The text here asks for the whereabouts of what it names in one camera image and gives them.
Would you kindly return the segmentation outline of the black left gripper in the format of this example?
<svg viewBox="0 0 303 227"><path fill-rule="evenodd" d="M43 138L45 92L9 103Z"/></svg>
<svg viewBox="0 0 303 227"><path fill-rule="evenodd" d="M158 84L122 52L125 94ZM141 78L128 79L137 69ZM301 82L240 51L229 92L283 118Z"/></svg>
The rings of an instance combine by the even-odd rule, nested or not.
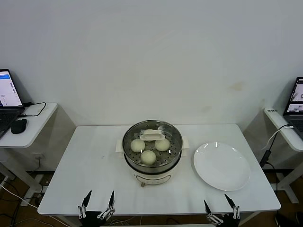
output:
<svg viewBox="0 0 303 227"><path fill-rule="evenodd" d="M101 213L97 211L86 211L86 208L90 201L91 194L92 194L92 190L90 190L87 196L83 199L82 204L78 205L80 223L82 224L83 227L104 226L115 212L115 208L114 208L115 191L112 191L108 206Z"/></svg>

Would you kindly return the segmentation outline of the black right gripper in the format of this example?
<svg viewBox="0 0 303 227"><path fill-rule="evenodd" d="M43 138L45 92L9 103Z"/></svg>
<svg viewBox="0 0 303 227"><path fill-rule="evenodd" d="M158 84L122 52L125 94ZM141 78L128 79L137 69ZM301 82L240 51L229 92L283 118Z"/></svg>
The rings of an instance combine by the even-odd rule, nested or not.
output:
<svg viewBox="0 0 303 227"><path fill-rule="evenodd" d="M204 201L206 218L215 226L215 227L238 227L240 224L240 207L235 205L234 201L225 194L225 197L233 210L233 213L227 214L213 214L207 204Z"/></svg>

